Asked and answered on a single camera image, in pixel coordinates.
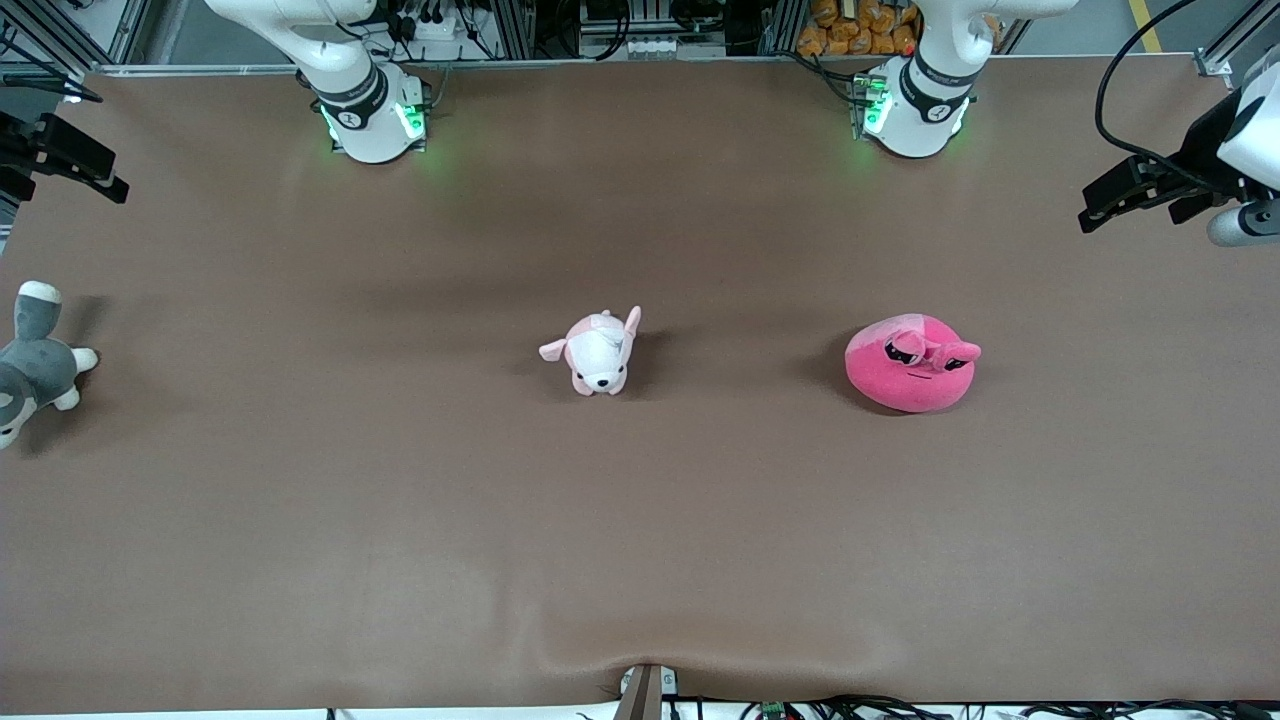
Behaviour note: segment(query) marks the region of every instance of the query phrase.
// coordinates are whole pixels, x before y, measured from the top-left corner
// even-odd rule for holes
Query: power strip
[[[413,40],[453,40],[453,36],[458,32],[458,18],[454,15],[444,15],[444,22],[430,23],[420,22],[413,29]]]

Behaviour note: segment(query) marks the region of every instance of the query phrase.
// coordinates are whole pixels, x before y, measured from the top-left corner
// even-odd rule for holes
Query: gray plush husky
[[[79,405],[76,375],[97,365],[97,354],[49,337],[63,311],[63,296],[42,282],[23,283],[13,309],[17,336],[0,350],[0,450],[18,439],[36,410]]]

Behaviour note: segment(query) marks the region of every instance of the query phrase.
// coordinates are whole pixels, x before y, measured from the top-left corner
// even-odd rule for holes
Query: black band
[[[319,95],[320,100],[324,100],[325,102],[333,105],[346,105],[348,102],[360,100],[366,94],[369,94],[369,91],[371,91],[374,86],[379,82],[379,77],[381,74],[383,72],[378,69],[378,65],[371,64],[369,65],[369,74],[366,74],[365,79],[360,81],[360,85],[357,85],[356,87],[352,87],[351,90],[343,90],[342,92],[320,92],[319,90],[316,90],[316,95]]]
[[[938,70],[932,65],[929,65],[928,63],[925,63],[924,55],[920,55],[919,51],[916,51],[915,55],[911,56],[910,63],[915,63],[915,67],[920,68],[920,73],[924,77],[929,78],[931,81],[938,85],[945,85],[947,87],[968,87],[973,85],[973,81],[978,79],[979,74],[982,74],[982,70],[979,69],[977,73],[964,77],[948,76],[947,73],[943,73],[942,70]]]
[[[899,77],[899,83],[902,86],[902,97],[919,110],[922,120],[929,124],[945,123],[964,105],[966,100],[964,95],[943,100],[924,94],[911,79],[910,69],[910,63],[902,65],[902,74]]]
[[[348,101],[351,99],[360,97],[364,92],[357,94],[357,91],[361,88],[364,88],[364,92],[367,92],[369,95],[360,102],[356,102],[355,105],[334,104],[334,97],[348,97]],[[365,129],[369,126],[369,118],[372,117],[372,114],[383,106],[383,102],[387,101],[387,74],[375,65],[370,78],[361,82],[360,87],[356,90],[335,94],[316,92],[316,95],[325,101],[324,109],[329,117],[334,119],[334,122],[347,129]]]

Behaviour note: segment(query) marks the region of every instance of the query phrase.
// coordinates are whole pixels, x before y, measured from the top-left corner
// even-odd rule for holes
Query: yellow floor line
[[[1133,10],[1133,22],[1142,27],[1151,22],[1151,10],[1147,9],[1147,0],[1129,0],[1129,9]],[[1147,31],[1142,36],[1142,49],[1147,53],[1164,53],[1160,49],[1160,38],[1156,37],[1156,28]]]

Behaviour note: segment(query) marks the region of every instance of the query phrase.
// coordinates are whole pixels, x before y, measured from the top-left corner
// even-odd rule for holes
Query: plush eye
[[[893,347],[892,342],[884,343],[884,355],[888,355],[890,360],[895,363],[901,363],[904,365],[910,365],[911,363],[915,363],[918,360],[915,355],[911,355],[910,352],[902,352],[901,350]]]

